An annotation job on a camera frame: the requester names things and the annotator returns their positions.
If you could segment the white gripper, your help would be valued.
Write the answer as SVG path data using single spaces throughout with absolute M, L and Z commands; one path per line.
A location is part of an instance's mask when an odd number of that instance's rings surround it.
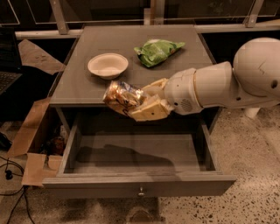
M 166 118 L 173 110 L 182 116 L 199 113 L 200 106 L 194 90 L 194 68 L 175 73 L 169 80 L 156 80 L 142 88 L 150 95 L 141 106 L 129 111 L 137 122 Z

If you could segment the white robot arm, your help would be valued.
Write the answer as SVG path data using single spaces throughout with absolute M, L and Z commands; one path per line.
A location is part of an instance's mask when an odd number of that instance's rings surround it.
M 143 88 L 150 95 L 129 116 L 138 122 L 166 118 L 171 112 L 203 109 L 265 108 L 280 102 L 280 40 L 255 38 L 242 45 L 233 62 L 189 68 Z

